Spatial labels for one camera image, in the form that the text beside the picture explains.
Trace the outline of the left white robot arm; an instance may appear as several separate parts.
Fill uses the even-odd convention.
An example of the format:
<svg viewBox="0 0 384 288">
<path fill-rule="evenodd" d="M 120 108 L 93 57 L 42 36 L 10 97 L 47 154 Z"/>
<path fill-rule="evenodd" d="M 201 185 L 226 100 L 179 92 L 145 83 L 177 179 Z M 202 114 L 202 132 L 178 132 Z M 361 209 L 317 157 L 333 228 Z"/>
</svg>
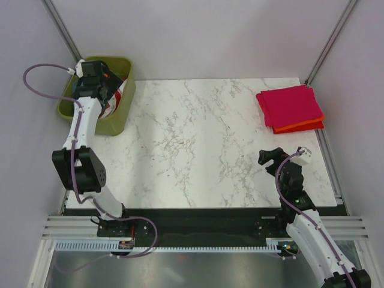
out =
<svg viewBox="0 0 384 288">
<path fill-rule="evenodd" d="M 119 236 L 131 231 L 132 222 L 122 216 L 124 205 L 106 185 L 104 164 L 92 149 L 99 115 L 123 81 L 111 72 L 104 61 L 81 60 L 74 75 L 78 77 L 72 100 L 74 115 L 70 132 L 62 148 L 52 153 L 52 162 L 68 191 L 73 191 L 79 204 L 92 203 L 104 221 Z"/>
</svg>

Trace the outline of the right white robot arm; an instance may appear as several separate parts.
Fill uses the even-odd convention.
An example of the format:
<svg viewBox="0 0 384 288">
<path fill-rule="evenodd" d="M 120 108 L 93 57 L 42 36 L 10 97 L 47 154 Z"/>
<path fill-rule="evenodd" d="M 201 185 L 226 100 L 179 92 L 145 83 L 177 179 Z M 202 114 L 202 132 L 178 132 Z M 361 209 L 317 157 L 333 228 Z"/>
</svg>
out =
<svg viewBox="0 0 384 288">
<path fill-rule="evenodd" d="M 310 160 L 311 151 L 305 147 L 299 147 L 291 155 L 282 148 L 259 152 L 261 166 L 271 162 L 266 171 L 275 179 L 281 203 L 274 225 L 276 232 L 293 239 L 319 287 L 371 287 L 368 272 L 357 269 L 337 247 L 304 190 L 302 167 Z"/>
</svg>

